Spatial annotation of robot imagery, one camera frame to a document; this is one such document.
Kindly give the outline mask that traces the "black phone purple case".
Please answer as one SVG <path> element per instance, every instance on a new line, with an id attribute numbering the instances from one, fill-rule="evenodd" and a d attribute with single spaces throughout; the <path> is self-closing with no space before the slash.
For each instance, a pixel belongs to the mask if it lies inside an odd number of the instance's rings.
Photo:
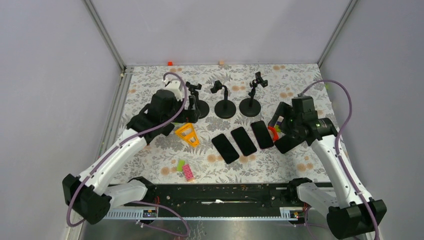
<path id="1" fill-rule="evenodd" d="M 261 150 L 272 148 L 274 146 L 273 139 L 271 138 L 268 128 L 263 120 L 253 122 L 250 126 Z"/>

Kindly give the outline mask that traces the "black pole stand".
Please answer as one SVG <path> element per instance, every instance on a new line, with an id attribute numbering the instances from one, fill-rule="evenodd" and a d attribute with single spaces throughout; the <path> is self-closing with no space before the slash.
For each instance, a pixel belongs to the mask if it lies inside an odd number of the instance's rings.
<path id="1" fill-rule="evenodd" d="M 235 104 L 228 99 L 228 87 L 222 84 L 219 80 L 214 82 L 213 87 L 210 89 L 212 94 L 216 94 L 219 90 L 223 89 L 223 100 L 218 101 L 214 106 L 214 112 L 217 117 L 221 119 L 230 119 L 236 114 Z"/>
<path id="2" fill-rule="evenodd" d="M 262 86 L 263 88 L 268 86 L 268 80 L 264 80 L 261 72 L 255 73 L 255 79 L 249 83 L 251 88 L 248 93 L 249 98 L 243 99 L 239 104 L 240 113 L 246 117 L 255 117 L 261 112 L 261 104 L 255 99 L 256 88 Z"/>

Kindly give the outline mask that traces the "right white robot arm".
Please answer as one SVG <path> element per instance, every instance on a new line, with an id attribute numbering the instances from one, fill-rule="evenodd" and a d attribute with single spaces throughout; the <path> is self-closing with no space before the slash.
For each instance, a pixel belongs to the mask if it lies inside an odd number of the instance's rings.
<path id="1" fill-rule="evenodd" d="M 286 154 L 307 143 L 321 161 L 335 196 L 308 178 L 295 178 L 289 182 L 287 201 L 293 206 L 305 203 L 318 211 L 339 240 L 371 232 L 379 239 L 378 226 L 387 212 L 384 201 L 373 198 L 345 160 L 340 133 L 329 118 L 319 118 L 313 98 L 304 95 L 291 102 L 280 102 L 270 121 L 284 134 L 274 145 Z"/>

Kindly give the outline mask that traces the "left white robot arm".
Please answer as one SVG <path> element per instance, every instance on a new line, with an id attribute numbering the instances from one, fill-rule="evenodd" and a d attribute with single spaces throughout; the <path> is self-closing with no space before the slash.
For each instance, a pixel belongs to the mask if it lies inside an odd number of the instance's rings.
<path id="1" fill-rule="evenodd" d="M 84 221 L 96 224 L 108 211 L 133 201 L 148 206 L 155 192 L 140 180 L 110 186 L 112 178 L 137 152 L 159 135 L 168 136 L 174 123 L 196 123 L 200 118 L 195 96 L 186 90 L 160 89 L 138 114 L 127 123 L 116 142 L 92 165 L 78 175 L 62 180 L 66 205 L 66 223 L 76 227 Z"/>

